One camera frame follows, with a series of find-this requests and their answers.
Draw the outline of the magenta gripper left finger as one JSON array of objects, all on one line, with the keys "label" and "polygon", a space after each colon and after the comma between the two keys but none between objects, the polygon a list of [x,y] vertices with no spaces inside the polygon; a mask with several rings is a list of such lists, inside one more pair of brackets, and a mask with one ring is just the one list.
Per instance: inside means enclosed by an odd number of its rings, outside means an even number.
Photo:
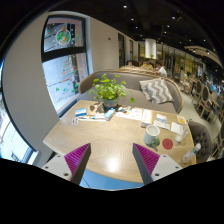
[{"label": "magenta gripper left finger", "polygon": [[91,144],[87,143],[66,155],[56,155],[42,169],[79,185],[90,155]]}]

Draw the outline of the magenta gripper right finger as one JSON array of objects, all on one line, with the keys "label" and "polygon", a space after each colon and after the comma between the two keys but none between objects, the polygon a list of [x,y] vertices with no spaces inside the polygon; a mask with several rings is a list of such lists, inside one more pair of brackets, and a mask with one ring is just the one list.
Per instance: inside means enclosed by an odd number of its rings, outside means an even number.
[{"label": "magenta gripper right finger", "polygon": [[167,154],[158,155],[136,143],[133,144],[132,153],[145,185],[182,169],[182,167]]}]

